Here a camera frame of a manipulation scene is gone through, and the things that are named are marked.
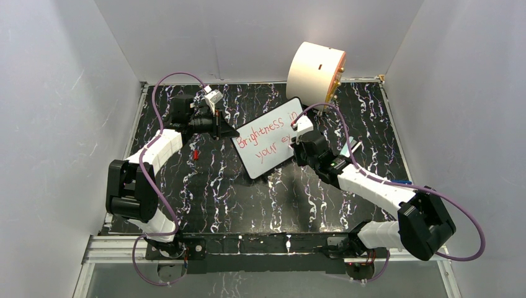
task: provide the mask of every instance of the black bracket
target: black bracket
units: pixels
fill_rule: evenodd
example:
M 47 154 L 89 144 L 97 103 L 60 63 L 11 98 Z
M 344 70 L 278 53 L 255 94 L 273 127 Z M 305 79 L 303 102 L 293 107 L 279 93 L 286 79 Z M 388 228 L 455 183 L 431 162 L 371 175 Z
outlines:
M 292 140 L 294 157 L 298 166 L 310 166 L 324 183 L 340 188 L 338 175 L 351 164 L 348 157 L 334 154 L 325 136 L 312 130 L 299 136 L 299 142 Z
M 442 199 L 422 191 L 401 204 L 398 222 L 405 249 L 423 261 L 429 260 L 457 231 Z
M 155 182 L 153 166 L 145 163 L 147 174 Z M 113 160 L 108 169 L 106 211 L 125 219 L 144 223 L 156 212 L 158 197 L 139 165 Z
M 239 136 L 239 132 L 227 123 L 223 112 L 219 110 L 195 116 L 189 122 L 189 129 L 192 133 L 208 133 L 215 140 Z
M 188 260 L 203 260 L 207 255 L 207 241 L 203 237 L 184 235 L 181 230 L 177 231 L 172 242 L 145 239 L 149 244 L 146 249 L 147 260 L 171 259 L 165 257 L 160 251 L 165 251 L 172 258 L 179 256 L 179 259 L 186 257 Z

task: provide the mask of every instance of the white cylinder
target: white cylinder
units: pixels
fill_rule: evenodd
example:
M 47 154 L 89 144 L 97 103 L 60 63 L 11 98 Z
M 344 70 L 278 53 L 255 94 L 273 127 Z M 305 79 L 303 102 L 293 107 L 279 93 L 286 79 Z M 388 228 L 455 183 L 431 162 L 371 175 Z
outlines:
M 288 71 L 287 98 L 299 97 L 307 106 L 330 101 L 340 85 L 344 67 L 344 51 L 303 42 Z

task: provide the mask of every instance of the glass panel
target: glass panel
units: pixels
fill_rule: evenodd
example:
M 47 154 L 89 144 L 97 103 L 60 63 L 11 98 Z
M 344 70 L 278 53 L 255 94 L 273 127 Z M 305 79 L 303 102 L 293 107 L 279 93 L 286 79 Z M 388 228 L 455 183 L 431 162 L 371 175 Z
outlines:
M 156 264 L 139 264 L 158 280 Z M 174 267 L 173 274 L 181 272 Z M 161 275 L 169 274 L 164 270 Z M 384 275 L 362 287 L 344 275 L 322 272 L 193 274 L 171 287 L 142 281 L 131 264 L 96 264 L 88 297 L 447 297 L 437 262 L 391 262 Z

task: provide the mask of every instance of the red handwriting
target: red handwriting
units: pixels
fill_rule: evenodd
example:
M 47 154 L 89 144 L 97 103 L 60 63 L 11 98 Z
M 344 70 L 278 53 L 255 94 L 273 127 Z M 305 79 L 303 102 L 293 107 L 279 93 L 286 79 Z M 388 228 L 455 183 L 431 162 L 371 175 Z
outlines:
M 273 153 L 276 153 L 276 142 L 272 143 L 272 146 L 265 148 L 261 150 L 259 153 L 256 153 L 256 156 L 261 159 L 261 163 L 263 163 L 263 159 L 267 155 L 271 155 Z
M 288 117 L 290 120 L 294 121 L 296 118 L 298 118 L 298 114 L 296 112 L 292 112 L 292 114 L 289 114 Z
M 281 138 L 282 143 L 290 143 L 290 134 Z
M 258 146 L 259 142 L 257 141 L 257 138 L 259 138 L 262 135 L 266 135 L 267 133 L 270 133 L 271 131 L 279 129 L 283 126 L 285 126 L 283 119 L 278 118 L 277 120 L 272 121 L 272 123 L 269 125 L 259 127 L 259 129 L 254 129 L 254 127 L 251 127 L 252 133 L 250 134 L 250 136 L 248 138 L 237 137 L 236 143 L 238 144 L 240 149 L 243 149 L 246 146 L 248 146 L 248 143 L 251 143 L 254 146 Z

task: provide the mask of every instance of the black marble surface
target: black marble surface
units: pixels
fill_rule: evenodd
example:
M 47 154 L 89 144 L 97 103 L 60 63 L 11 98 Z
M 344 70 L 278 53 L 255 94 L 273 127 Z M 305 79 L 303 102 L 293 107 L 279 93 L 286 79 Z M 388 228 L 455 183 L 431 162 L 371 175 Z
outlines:
M 285 84 L 212 85 L 224 94 L 219 102 L 234 127 L 255 119 L 287 101 Z M 151 92 L 143 106 L 132 152 L 139 150 L 158 130 L 151 108 Z M 198 86 L 163 86 L 158 91 L 161 113 L 178 93 L 202 94 Z M 350 135 L 363 142 L 355 153 L 368 170 L 389 179 L 407 179 L 386 106 L 378 83 L 344 83 L 337 90 L 337 105 Z M 311 115 L 333 149 L 344 143 L 342 123 L 336 114 Z M 198 160 L 193 159 L 199 150 Z M 384 221 L 392 216 L 374 204 L 321 182 L 309 167 L 292 162 L 263 179 L 251 180 L 237 157 L 231 140 L 214 141 L 194 136 L 160 170 L 157 182 L 180 218 L 184 232 L 268 233 L 340 232 L 363 220 Z M 167 215 L 164 206 L 160 206 Z M 114 217 L 110 233 L 139 233 L 134 225 Z

